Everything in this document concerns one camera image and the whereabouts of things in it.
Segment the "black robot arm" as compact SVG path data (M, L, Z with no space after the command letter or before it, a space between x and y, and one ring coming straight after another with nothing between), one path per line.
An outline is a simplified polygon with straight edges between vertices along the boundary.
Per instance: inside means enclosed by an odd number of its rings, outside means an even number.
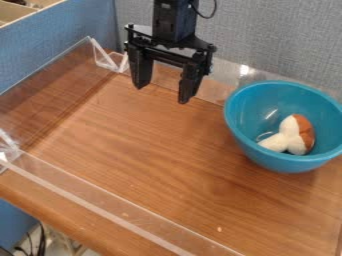
M199 0L153 0L152 26L128 23L125 53L132 83L145 87L152 78L153 61L181 69L177 102L196 95L201 79L211 73L213 44L195 35L196 18L209 19L199 10Z

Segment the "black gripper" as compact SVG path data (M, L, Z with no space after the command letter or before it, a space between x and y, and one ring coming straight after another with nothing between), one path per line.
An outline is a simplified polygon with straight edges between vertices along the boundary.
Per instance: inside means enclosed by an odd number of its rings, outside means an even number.
M183 39L156 36L145 25L127 24L125 51L133 85L141 89L151 82L153 61L183 67L179 81L177 101L185 104L196 95L203 76L212 65L216 47L196 37L187 35Z

